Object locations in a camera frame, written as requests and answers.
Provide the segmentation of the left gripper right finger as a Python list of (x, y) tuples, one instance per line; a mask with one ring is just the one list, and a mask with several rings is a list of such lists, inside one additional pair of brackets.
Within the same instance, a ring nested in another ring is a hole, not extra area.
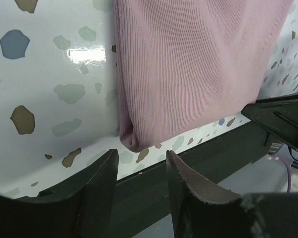
[(239, 195), (173, 151), (166, 153), (166, 174), (176, 238), (298, 238), (298, 192)]

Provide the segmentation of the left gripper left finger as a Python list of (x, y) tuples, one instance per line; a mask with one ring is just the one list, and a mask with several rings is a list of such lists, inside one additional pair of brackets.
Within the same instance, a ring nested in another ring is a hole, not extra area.
[(104, 238), (118, 162), (118, 151), (111, 149), (36, 197), (0, 195), (0, 238)]

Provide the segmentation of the pink tank top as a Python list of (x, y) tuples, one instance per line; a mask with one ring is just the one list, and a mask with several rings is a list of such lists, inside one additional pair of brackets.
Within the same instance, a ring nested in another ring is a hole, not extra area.
[(119, 137), (133, 152), (257, 99), (291, 0), (116, 0)]

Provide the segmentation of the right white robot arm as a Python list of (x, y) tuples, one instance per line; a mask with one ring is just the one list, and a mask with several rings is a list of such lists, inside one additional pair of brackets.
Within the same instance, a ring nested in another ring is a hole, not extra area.
[(258, 100), (241, 114), (298, 152), (298, 92)]

